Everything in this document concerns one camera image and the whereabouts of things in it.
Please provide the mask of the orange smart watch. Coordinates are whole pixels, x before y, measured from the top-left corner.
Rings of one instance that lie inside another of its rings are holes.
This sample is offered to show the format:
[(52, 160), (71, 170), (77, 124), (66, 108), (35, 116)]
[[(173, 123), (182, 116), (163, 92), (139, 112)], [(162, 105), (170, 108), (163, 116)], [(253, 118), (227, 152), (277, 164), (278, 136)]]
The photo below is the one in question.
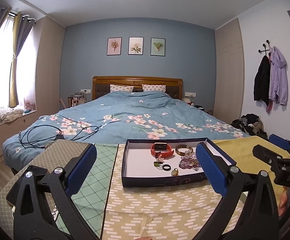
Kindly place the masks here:
[(156, 159), (167, 159), (174, 154), (174, 150), (165, 142), (156, 142), (152, 144), (150, 151), (151, 155)]

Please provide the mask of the dark blue jewelry tray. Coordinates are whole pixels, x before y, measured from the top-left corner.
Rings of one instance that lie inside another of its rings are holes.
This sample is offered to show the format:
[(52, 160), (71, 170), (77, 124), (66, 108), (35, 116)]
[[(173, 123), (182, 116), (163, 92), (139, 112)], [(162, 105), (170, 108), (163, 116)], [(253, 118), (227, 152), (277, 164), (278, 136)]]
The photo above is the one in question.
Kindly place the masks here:
[[(167, 159), (156, 159), (151, 155), (151, 146), (156, 142), (165, 142), (174, 150)], [(236, 161), (208, 138), (167, 139), (128, 139), (125, 144), (122, 161), (122, 185), (125, 188), (165, 187), (206, 180), (201, 165), (189, 164), (190, 168), (181, 168), (182, 153), (195, 161), (196, 147), (204, 143), (213, 155), (220, 156), (228, 165)]]

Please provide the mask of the dark clothes pile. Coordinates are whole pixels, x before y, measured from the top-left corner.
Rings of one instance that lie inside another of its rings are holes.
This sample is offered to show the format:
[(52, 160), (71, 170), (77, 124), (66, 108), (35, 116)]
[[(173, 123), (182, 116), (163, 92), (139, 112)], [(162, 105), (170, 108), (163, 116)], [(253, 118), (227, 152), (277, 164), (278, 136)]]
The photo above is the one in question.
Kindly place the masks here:
[(239, 119), (233, 120), (230, 125), (250, 136), (258, 136), (268, 140), (267, 133), (264, 131), (264, 125), (259, 116), (255, 114), (242, 115)]

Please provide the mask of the black hanging jacket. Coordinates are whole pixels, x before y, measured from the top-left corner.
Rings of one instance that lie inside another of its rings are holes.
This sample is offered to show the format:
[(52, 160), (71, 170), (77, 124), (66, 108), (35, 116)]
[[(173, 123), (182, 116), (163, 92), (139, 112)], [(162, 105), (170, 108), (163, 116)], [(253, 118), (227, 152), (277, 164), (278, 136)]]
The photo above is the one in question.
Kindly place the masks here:
[(264, 56), (259, 65), (254, 79), (253, 99), (254, 101), (263, 101), (268, 106), (270, 89), (270, 70), (271, 64), (267, 56)]

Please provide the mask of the lilac hanging jacket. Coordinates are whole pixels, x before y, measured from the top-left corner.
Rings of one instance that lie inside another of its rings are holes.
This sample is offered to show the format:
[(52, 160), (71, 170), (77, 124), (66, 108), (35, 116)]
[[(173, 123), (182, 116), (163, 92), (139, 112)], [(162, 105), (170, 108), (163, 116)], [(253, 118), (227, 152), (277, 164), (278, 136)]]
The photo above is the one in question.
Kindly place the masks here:
[(270, 85), (269, 85), (269, 103), (266, 112), (270, 114), (273, 103), (285, 106), (288, 100), (288, 81), (285, 57), (276, 47), (270, 47)]

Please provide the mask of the patchwork patterned cloth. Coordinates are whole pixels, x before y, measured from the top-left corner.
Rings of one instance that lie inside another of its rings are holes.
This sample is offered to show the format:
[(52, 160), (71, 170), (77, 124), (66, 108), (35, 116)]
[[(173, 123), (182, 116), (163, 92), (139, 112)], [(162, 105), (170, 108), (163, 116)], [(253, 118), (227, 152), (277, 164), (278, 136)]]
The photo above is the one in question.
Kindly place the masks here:
[[(270, 167), (253, 157), (252, 149), (260, 144), (290, 158), (276, 145), (258, 137), (232, 140), (215, 140), (214, 143), (237, 161), (244, 172), (258, 173), (266, 170), (274, 180)], [(62, 166), (78, 150), (69, 146), (61, 153), (61, 146), (52, 146), (31, 161), (30, 165), (51, 170)], [(72, 196), (78, 210), (93, 231), (101, 239), (136, 239), (150, 236), (152, 239), (191, 239), (203, 227), (215, 210), (221, 195), (213, 191), (207, 180), (187, 185), (157, 188), (124, 189), (121, 172), (125, 145), (96, 145), (95, 165), (80, 191)], [(15, 176), (0, 192), (0, 226), (13, 237), (12, 207), (6, 195), (20, 175)], [(282, 186), (273, 183), (277, 202)]]

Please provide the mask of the right bedside socket panel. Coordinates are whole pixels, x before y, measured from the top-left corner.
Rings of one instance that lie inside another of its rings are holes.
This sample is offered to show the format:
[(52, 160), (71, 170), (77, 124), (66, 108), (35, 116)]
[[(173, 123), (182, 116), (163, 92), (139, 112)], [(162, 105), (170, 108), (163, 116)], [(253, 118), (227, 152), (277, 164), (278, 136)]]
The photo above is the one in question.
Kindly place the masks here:
[(191, 97), (191, 98), (195, 98), (196, 97), (196, 93), (194, 92), (185, 92), (185, 97)]

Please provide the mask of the blue floral duvet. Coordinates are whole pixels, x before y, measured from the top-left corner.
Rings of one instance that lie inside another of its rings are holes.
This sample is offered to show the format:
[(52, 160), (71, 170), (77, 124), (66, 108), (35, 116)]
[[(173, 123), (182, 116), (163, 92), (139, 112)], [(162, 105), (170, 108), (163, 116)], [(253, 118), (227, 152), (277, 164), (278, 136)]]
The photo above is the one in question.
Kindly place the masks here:
[(3, 143), (5, 164), (21, 170), (57, 136), (91, 144), (123, 144), (128, 139), (222, 140), (247, 134), (164, 92), (118, 91), (41, 116)]

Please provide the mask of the left bedside clutter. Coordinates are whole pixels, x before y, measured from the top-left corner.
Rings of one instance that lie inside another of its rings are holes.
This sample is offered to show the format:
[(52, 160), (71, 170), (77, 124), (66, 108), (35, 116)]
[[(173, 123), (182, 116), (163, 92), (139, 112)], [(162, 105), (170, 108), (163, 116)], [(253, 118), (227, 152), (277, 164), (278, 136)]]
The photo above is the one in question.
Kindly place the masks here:
[(90, 89), (81, 89), (79, 92), (75, 92), (74, 95), (67, 97), (67, 101), (64, 101), (62, 98), (59, 99), (61, 107), (71, 108), (78, 105), (82, 105), (92, 100), (92, 94)]

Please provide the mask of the right floral pillow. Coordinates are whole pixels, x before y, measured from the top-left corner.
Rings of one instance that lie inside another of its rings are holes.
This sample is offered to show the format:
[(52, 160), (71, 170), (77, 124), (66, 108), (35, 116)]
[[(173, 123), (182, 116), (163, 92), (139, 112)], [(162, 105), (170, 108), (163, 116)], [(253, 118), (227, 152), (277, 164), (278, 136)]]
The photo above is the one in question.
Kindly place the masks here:
[(157, 92), (166, 92), (166, 85), (146, 85), (142, 84), (142, 90), (144, 92), (157, 91)]

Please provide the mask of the floral pillow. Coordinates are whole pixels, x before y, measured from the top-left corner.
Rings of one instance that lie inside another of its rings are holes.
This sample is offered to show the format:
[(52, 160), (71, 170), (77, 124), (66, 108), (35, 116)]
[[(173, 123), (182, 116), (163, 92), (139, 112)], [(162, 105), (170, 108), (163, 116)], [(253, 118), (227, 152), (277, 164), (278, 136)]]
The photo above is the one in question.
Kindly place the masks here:
[(166, 85), (146, 85), (142, 84), (142, 90), (144, 92), (157, 91), (157, 92), (166, 92)]
[(121, 86), (121, 85), (113, 85), (110, 84), (110, 92), (118, 92), (118, 91), (122, 91), (122, 92), (133, 92), (134, 90), (134, 86)]

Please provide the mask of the wooden headboard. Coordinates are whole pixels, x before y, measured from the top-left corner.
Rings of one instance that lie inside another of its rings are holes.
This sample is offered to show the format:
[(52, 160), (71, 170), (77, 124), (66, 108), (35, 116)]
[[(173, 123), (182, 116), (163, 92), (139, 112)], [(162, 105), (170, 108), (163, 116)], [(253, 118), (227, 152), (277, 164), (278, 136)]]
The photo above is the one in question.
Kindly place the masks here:
[(94, 76), (92, 79), (92, 100), (110, 92), (110, 85), (133, 86), (140, 92), (142, 85), (165, 85), (166, 93), (173, 99), (182, 100), (183, 80), (168, 77), (147, 76)]

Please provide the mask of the left floral pillow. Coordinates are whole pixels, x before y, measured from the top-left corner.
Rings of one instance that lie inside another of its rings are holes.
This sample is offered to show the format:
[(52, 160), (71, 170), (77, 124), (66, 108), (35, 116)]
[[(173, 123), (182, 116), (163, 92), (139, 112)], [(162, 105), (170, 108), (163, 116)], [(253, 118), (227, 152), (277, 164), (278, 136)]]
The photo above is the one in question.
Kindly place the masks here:
[(121, 85), (113, 85), (110, 84), (110, 92), (118, 92), (118, 91), (122, 91), (122, 92), (133, 92), (134, 90), (134, 86), (121, 86)]

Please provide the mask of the green leaf picture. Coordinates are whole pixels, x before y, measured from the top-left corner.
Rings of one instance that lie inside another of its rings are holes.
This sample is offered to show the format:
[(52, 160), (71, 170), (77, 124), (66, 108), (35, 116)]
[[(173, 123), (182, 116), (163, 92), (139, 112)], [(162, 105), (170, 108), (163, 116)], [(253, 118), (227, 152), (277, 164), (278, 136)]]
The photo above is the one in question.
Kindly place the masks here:
[(165, 38), (151, 38), (151, 56), (165, 56)]

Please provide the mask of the white flower picture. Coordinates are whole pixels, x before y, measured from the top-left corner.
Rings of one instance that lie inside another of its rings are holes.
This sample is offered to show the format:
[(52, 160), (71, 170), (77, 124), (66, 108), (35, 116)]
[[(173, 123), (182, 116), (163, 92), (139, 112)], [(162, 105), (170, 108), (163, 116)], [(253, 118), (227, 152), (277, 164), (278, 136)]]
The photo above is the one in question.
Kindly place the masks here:
[(129, 37), (128, 54), (143, 55), (143, 37)]

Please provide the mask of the pink flower picture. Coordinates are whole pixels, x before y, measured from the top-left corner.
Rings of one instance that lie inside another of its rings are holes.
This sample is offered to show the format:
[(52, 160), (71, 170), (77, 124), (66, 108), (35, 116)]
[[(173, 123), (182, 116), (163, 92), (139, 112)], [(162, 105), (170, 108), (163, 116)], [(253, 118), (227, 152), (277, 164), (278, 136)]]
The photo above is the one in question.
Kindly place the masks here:
[(108, 38), (107, 55), (116, 56), (121, 55), (122, 38), (111, 37)]

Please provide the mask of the right purple yellow curtain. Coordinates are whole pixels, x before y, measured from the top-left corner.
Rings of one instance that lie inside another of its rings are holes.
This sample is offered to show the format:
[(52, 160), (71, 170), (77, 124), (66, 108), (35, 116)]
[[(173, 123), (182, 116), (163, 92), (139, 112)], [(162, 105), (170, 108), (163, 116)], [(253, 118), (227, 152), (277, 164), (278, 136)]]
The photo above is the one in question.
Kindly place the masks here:
[(22, 12), (13, 20), (12, 28), (12, 60), (9, 72), (8, 106), (14, 108), (24, 105), (25, 87), (28, 71), (26, 70), (26, 56), (23, 52), (29, 34), (35, 25), (35, 19)]

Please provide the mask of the wall coat hook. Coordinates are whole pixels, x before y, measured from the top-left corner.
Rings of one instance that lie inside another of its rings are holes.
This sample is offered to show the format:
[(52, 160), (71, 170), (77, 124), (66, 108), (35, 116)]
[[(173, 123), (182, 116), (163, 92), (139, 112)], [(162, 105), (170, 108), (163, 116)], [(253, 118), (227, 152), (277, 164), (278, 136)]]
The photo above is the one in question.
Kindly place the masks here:
[(270, 57), (271, 50), (272, 50), (272, 48), (271, 48), (271, 45), (270, 45), (270, 41), (266, 40), (266, 42), (262, 44), (262, 49), (258, 50), (258, 53), (259, 54), (264, 53), (266, 56)]

